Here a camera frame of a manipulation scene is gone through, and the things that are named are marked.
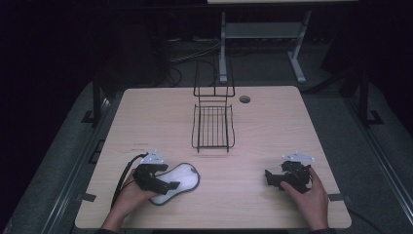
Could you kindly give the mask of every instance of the dark background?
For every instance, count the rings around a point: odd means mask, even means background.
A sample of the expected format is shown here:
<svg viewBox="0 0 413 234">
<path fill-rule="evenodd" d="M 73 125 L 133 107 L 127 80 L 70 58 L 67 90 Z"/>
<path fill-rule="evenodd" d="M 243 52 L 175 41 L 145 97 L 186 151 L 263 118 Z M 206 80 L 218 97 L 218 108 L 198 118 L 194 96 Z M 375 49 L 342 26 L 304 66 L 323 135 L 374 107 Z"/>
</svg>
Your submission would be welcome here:
<svg viewBox="0 0 413 234">
<path fill-rule="evenodd" d="M 345 20 L 315 11 L 306 35 L 306 40 L 336 36 L 323 68 L 335 74 L 356 62 L 411 134 L 412 12 L 410 1 L 361 1 Z M 76 97 L 96 75 L 107 96 L 125 87 L 155 87 L 168 70 L 162 38 L 219 35 L 217 13 L 150 16 L 160 23 L 141 12 L 114 11 L 103 1 L 0 1 L 0 228 Z M 148 34 L 135 33 L 142 28 Z"/>
</svg>

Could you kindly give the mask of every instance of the floor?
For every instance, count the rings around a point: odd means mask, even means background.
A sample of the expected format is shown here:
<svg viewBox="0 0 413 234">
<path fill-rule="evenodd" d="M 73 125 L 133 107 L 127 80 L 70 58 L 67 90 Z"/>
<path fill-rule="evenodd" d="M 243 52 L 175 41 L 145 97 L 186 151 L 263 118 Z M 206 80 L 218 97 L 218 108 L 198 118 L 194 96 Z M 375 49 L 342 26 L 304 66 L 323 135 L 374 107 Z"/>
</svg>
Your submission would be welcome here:
<svg viewBox="0 0 413 234">
<path fill-rule="evenodd" d="M 159 87 L 192 87 L 196 60 L 178 61 L 210 48 L 213 43 L 215 41 L 169 42 L 172 69 L 168 79 Z M 286 55 L 293 43 L 234 42 L 230 45 L 229 56 L 236 85 L 296 86 L 304 91 L 331 77 L 320 68 L 329 44 L 307 42 L 299 61 L 308 80 L 305 84 L 298 84 Z M 212 77 L 216 72 L 216 51 L 194 58 L 205 71 L 202 77 Z M 352 226 L 338 233 L 413 233 L 413 221 L 407 215 L 409 207 L 403 206 L 403 199 L 413 194 L 413 184 L 410 182 L 413 177 L 413 138 L 373 85 L 370 85 L 369 110 L 378 111 L 385 124 L 364 128 L 355 112 L 357 94 L 350 98 L 341 97 L 341 84 L 338 81 L 316 94 L 303 95 L 325 155 L 352 214 Z M 94 232 L 78 229 L 74 219 L 94 171 L 98 149 L 106 139 L 122 94 L 120 91 L 103 103 L 102 119 L 92 128 L 92 124 L 81 123 L 85 112 L 93 108 L 92 84 L 85 87 L 21 199 L 7 233 Z M 400 196 L 400 188 L 404 189 L 406 196 L 402 196 L 403 191 Z M 300 234 L 307 230 L 288 232 Z"/>
</svg>

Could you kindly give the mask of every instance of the human hand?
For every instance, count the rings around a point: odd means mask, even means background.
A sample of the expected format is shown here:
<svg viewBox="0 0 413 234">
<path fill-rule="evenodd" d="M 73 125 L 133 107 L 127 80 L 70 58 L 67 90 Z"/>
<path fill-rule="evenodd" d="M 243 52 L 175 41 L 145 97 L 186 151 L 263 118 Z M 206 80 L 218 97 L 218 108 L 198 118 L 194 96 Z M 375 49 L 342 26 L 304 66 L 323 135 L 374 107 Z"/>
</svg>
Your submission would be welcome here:
<svg viewBox="0 0 413 234">
<path fill-rule="evenodd" d="M 101 226 L 102 229 L 119 232 L 125 217 L 146 200 L 160 195 L 149 190 L 140 189 L 134 182 L 133 173 L 134 169 L 131 170 L 125 180 L 121 193 Z"/>
<path fill-rule="evenodd" d="M 281 186 L 292 197 L 311 231 L 326 229 L 328 228 L 328 195 L 316 171 L 310 168 L 309 173 L 313 185 L 304 194 L 295 190 L 285 181 L 281 183 Z"/>
</svg>

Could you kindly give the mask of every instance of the wooden table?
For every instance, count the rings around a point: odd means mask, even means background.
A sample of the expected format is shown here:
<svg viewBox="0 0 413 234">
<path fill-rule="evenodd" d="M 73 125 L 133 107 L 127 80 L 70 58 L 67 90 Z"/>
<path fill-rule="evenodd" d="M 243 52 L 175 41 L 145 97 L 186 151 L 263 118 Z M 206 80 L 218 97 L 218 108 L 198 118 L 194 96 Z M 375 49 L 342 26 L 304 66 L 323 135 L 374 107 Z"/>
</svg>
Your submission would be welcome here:
<svg viewBox="0 0 413 234">
<path fill-rule="evenodd" d="M 325 159 L 303 99 L 294 87 L 237 87 L 233 106 L 236 142 L 226 149 L 192 147 L 194 105 L 191 88 L 127 90 L 94 170 L 88 194 L 76 218 L 79 228 L 98 228 L 109 212 L 113 192 L 127 162 L 157 149 L 173 169 L 192 164 L 199 187 L 164 206 L 149 202 L 124 222 L 128 228 L 303 228 L 305 221 L 291 198 L 268 186 L 264 170 L 281 174 L 282 155 L 300 151 L 312 163 L 328 194 L 340 193 Z M 250 103 L 241 103 L 249 96 Z M 347 228 L 351 219 L 343 201 L 330 202 L 329 223 Z"/>
</svg>

